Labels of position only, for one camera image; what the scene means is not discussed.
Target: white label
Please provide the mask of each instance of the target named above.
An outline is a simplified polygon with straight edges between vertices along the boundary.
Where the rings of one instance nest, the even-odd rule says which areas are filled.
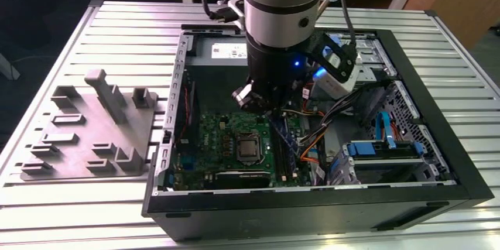
[[[245,43],[215,43],[212,59],[247,59]]]
[[[308,88],[303,88],[303,98],[309,99],[309,89]]]
[[[316,174],[320,176],[321,180],[325,179],[325,172],[323,171],[319,165],[316,166]]]

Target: aluminum slotted surface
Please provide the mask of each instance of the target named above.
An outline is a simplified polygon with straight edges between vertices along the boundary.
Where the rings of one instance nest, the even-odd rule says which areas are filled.
[[[392,30],[496,198],[404,231],[212,241],[203,245],[219,249],[235,248],[235,244],[257,249],[317,249],[328,245],[343,249],[493,249],[500,245],[497,89],[427,14],[351,9],[349,15],[355,28]],[[79,91],[92,92],[83,80],[89,68],[105,69],[108,83],[117,84],[123,93],[145,86],[159,94],[153,125],[161,126],[183,23],[209,23],[199,5],[104,2],[100,8],[88,8],[0,157],[1,167],[5,165],[0,176],[0,245],[36,249],[193,246],[177,245],[153,221],[140,216],[145,177],[27,184],[16,166],[29,156],[24,146],[40,138],[36,128],[48,122],[43,114],[53,107],[48,97],[55,86],[73,84]],[[328,9],[317,26],[345,28],[341,10]],[[152,129],[151,141],[160,139],[161,130]]]

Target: chip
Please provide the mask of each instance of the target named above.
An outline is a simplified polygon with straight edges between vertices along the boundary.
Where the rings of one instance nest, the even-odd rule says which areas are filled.
[[[260,136],[255,133],[241,133],[236,136],[237,161],[252,165],[260,161]]]

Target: motherboard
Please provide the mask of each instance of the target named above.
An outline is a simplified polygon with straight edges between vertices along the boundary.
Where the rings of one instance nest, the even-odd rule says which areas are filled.
[[[299,116],[287,116],[285,124],[292,138],[300,137]],[[173,156],[175,190],[308,185],[307,167],[284,173],[272,130],[267,118],[253,114],[201,114],[196,149]]]

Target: robotic arm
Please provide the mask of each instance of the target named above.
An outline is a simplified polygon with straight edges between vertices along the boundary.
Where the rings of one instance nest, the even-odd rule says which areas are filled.
[[[249,74],[247,85],[233,92],[243,110],[277,112],[311,79],[320,65],[345,82],[356,61],[356,43],[339,45],[315,29],[320,0],[244,0]],[[324,57],[331,49],[340,58],[335,66]]]

